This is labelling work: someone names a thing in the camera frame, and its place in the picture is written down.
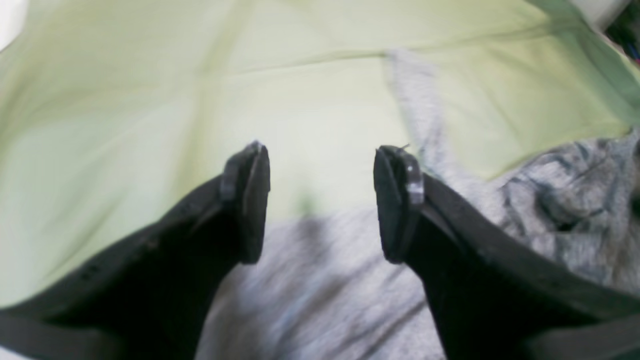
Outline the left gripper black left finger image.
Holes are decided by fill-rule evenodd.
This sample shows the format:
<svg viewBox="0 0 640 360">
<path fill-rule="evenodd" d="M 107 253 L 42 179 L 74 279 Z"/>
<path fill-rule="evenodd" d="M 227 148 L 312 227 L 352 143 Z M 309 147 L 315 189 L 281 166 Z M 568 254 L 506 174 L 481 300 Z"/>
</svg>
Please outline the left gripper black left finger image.
<svg viewBox="0 0 640 360">
<path fill-rule="evenodd" d="M 254 141 L 158 221 L 1 310 L 1 348 L 31 360 L 192 360 L 222 280 L 261 257 L 270 160 Z"/>
</svg>

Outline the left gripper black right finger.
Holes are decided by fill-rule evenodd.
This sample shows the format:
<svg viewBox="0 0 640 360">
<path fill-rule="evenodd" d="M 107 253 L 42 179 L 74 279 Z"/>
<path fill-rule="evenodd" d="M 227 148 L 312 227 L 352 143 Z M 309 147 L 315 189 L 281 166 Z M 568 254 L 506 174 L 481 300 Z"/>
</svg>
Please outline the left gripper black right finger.
<svg viewBox="0 0 640 360">
<path fill-rule="evenodd" d="M 384 257 L 420 278 L 448 360 L 637 360 L 639 299 L 517 243 L 397 146 L 375 151 Z"/>
</svg>

